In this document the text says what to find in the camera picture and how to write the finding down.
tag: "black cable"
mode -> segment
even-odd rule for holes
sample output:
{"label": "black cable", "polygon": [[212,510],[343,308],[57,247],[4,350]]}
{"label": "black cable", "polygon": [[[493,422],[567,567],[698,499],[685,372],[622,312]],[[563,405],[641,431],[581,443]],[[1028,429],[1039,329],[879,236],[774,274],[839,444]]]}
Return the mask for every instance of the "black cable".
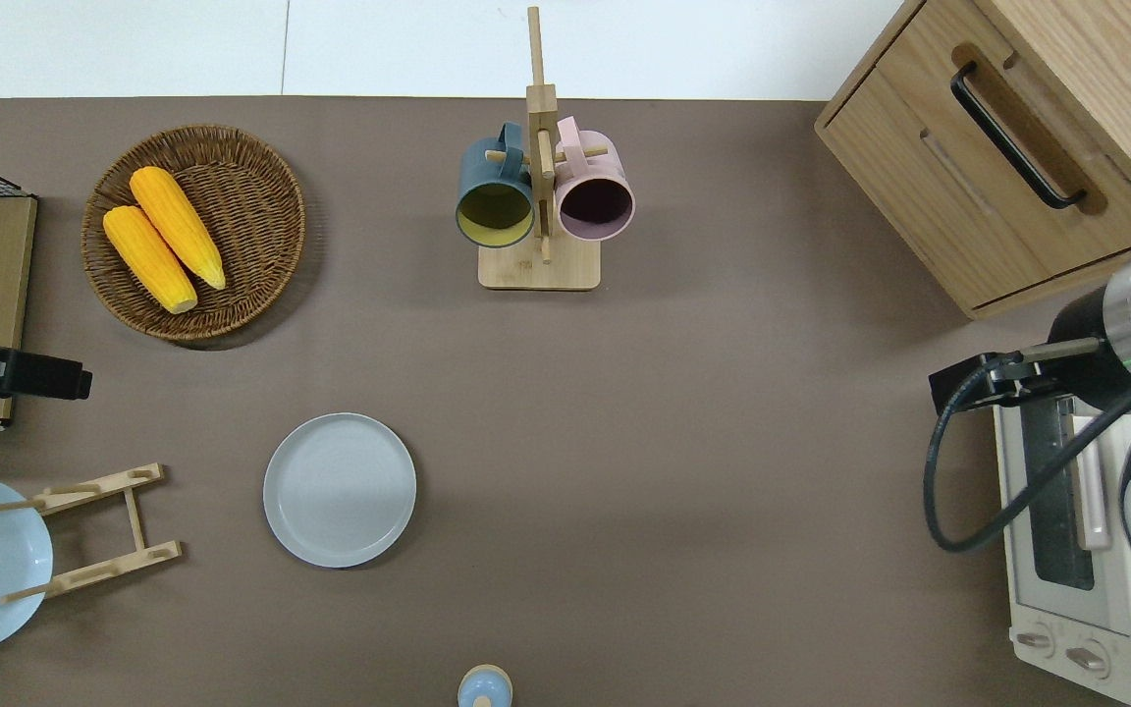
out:
{"label": "black cable", "polygon": [[955,395],[951,395],[949,398],[946,408],[941,411],[936,420],[936,426],[933,428],[933,438],[931,438],[927,445],[927,459],[924,463],[924,518],[927,520],[927,531],[941,550],[948,552],[968,552],[979,550],[986,543],[995,540],[1000,536],[1002,529],[1010,525],[1011,520],[1015,520],[1019,514],[1028,509],[1028,506],[1033,502],[1033,498],[1036,498],[1037,493],[1042,492],[1042,489],[1050,486],[1050,482],[1062,473],[1063,466],[1069,465],[1072,459],[1076,459],[1077,454],[1080,454],[1086,447],[1090,446],[1090,442],[1094,442],[1099,434],[1103,434],[1106,428],[1125,415],[1128,411],[1131,411],[1130,388],[1112,406],[1105,408],[1097,417],[1094,417],[1094,421],[1090,421],[1090,424],[1086,425],[1080,434],[1073,437],[1071,442],[1065,443],[1059,452],[1055,452],[1050,460],[1046,460],[1041,471],[1029,480],[1028,486],[1025,486],[1024,491],[1020,491],[1013,500],[1007,502],[1007,506],[1002,507],[998,511],[998,515],[988,519],[987,524],[964,540],[950,540],[946,536],[946,533],[941,532],[940,520],[936,517],[936,494],[934,493],[936,462],[940,457],[941,439],[946,437],[946,428],[949,425],[950,417],[959,412],[962,398],[966,398],[966,394],[975,388],[975,385],[982,381],[984,376],[988,376],[988,372],[1009,365],[1009,363],[1020,361],[1024,361],[1024,354],[1016,351],[1015,353],[1007,353],[1004,356],[992,359],[973,371],[957,386]]}

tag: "mug handle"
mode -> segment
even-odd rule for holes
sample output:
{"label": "mug handle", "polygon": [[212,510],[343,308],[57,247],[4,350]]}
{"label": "mug handle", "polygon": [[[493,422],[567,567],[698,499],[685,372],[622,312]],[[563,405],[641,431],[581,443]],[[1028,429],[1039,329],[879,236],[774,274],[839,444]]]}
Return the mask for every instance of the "mug handle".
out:
{"label": "mug handle", "polygon": [[556,121],[556,130],[562,136],[562,153],[566,153],[566,164],[576,178],[587,174],[587,155],[584,155],[584,138],[578,133],[578,123],[573,115],[567,115]]}
{"label": "mug handle", "polygon": [[500,147],[503,148],[503,163],[500,165],[500,178],[506,180],[517,180],[517,173],[521,171],[521,126],[512,121],[507,121],[500,129],[498,138]]}

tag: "wicker basket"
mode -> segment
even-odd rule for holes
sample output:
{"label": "wicker basket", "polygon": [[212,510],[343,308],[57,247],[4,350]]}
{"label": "wicker basket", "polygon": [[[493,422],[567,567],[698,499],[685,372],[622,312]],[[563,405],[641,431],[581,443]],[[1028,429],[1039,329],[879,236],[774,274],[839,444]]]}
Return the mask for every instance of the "wicker basket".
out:
{"label": "wicker basket", "polygon": [[[103,214],[133,205],[130,175],[169,170],[206,224],[225,268],[225,290],[191,277],[198,305],[170,314],[139,285],[103,233]],[[136,331],[201,340],[265,312],[295,273],[304,247],[304,197],[291,167],[260,139],[225,126],[184,126],[143,140],[95,184],[81,219],[81,259],[95,294]]]}

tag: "yellow corn cob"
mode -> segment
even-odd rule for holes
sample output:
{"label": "yellow corn cob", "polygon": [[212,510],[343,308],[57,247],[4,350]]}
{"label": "yellow corn cob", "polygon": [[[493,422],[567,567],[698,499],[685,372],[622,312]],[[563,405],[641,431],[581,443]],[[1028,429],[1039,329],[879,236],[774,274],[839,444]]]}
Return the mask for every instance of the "yellow corn cob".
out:
{"label": "yellow corn cob", "polygon": [[143,209],[118,206],[103,214],[103,232],[163,309],[174,314],[195,309],[198,302],[195,286]]}
{"label": "yellow corn cob", "polygon": [[176,180],[166,170],[140,167],[130,176],[130,191],[176,258],[207,285],[225,290],[221,253]]}

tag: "mug rack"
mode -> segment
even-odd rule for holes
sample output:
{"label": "mug rack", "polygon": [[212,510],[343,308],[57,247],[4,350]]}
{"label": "mug rack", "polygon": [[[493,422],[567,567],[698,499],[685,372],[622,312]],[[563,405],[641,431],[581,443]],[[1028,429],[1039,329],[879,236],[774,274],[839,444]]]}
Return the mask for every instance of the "mug rack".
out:
{"label": "mug rack", "polygon": [[[489,290],[594,290],[601,285],[601,244],[560,234],[553,197],[555,165],[564,162],[553,153],[561,138],[556,129],[556,86],[544,84],[543,45],[539,41],[539,8],[528,9],[530,24],[530,72],[526,87],[525,162],[530,165],[534,238],[506,248],[480,248],[480,284]],[[585,155],[606,153],[605,147]],[[486,158],[500,162],[506,153],[489,149]]]}

